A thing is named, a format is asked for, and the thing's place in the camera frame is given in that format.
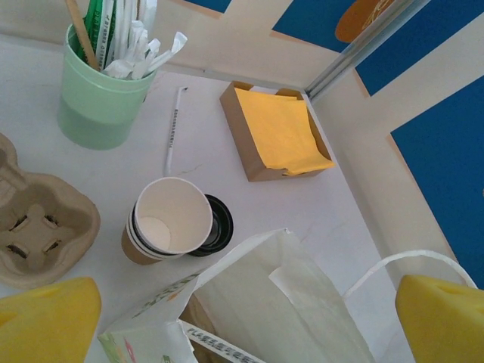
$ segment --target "white table surface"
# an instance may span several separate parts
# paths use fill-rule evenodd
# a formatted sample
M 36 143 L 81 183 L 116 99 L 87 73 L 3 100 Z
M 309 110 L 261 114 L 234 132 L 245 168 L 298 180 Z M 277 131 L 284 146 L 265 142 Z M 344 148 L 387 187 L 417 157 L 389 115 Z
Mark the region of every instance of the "white table surface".
M 14 143 L 20 167 L 61 177 L 91 198 L 101 214 L 94 245 L 63 277 L 95 279 L 103 301 L 98 333 L 140 299 L 265 231 L 295 232 L 341 293 L 380 259 L 339 167 L 314 178 L 247 181 L 219 103 L 227 82 L 160 73 L 128 141 L 94 151 L 75 145 L 57 127 L 59 47 L 0 36 L 0 64 L 0 132 Z M 143 187 L 162 176 L 179 86 L 189 89 L 181 100 L 172 174 L 224 201 L 234 217 L 234 236 L 224 252 L 211 257 L 140 266 L 124 256 L 120 236 Z M 0 285 L 0 297 L 17 292 Z M 380 271 L 347 302 L 377 358 L 399 329 L 394 298 L 388 274 Z M 107 362 L 96 339 L 86 361 Z

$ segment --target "paper bag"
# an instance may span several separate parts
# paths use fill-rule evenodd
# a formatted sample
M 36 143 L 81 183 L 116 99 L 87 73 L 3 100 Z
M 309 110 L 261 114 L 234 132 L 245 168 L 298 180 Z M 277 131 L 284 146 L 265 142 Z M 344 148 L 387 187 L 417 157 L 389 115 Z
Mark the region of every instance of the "paper bag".
M 110 361 L 196 362 L 178 319 L 192 294 L 218 337 L 267 363 L 374 362 L 341 296 L 287 231 L 249 238 L 128 312 L 99 336 Z M 206 338 L 231 361 L 256 361 Z

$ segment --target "yellow object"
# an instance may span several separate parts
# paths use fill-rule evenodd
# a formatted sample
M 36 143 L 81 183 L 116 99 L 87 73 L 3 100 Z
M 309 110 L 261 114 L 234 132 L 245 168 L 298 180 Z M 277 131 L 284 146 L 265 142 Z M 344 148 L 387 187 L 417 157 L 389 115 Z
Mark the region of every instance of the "yellow object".
M 316 146 L 305 101 L 239 88 L 235 91 L 265 166 L 287 169 L 288 175 L 334 166 Z
M 91 278 L 0 299 L 0 362 L 82 363 L 100 313 Z
M 484 291 L 408 275 L 396 309 L 417 363 L 484 362 Z

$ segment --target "cardboard napkin box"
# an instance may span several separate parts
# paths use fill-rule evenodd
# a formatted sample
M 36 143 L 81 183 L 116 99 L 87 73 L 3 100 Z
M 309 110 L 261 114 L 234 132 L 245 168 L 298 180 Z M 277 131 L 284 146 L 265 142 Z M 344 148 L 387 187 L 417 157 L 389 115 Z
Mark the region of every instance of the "cardboard napkin box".
M 232 82 L 220 97 L 220 102 L 225 112 L 228 126 L 230 127 L 235 145 L 237 146 L 240 160 L 242 161 L 249 182 L 309 177 L 317 175 L 327 169 L 326 167 L 325 169 L 304 172 L 303 174 L 288 175 L 286 169 L 270 169 L 264 164 L 257 150 L 256 143 L 251 134 L 250 127 L 247 123 L 246 117 L 244 116 L 244 110 L 240 104 L 236 92 L 236 88 L 249 91 L 252 87 L 253 85 L 251 84 Z M 280 89 L 276 95 L 293 97 L 297 100 L 304 100 L 300 92 L 288 88 Z M 311 128 L 312 136 L 315 139 L 316 147 L 319 150 L 319 153 L 331 162 L 331 156 L 323 142 L 315 120 L 313 119 L 309 110 L 307 111 L 309 117 L 309 126 Z

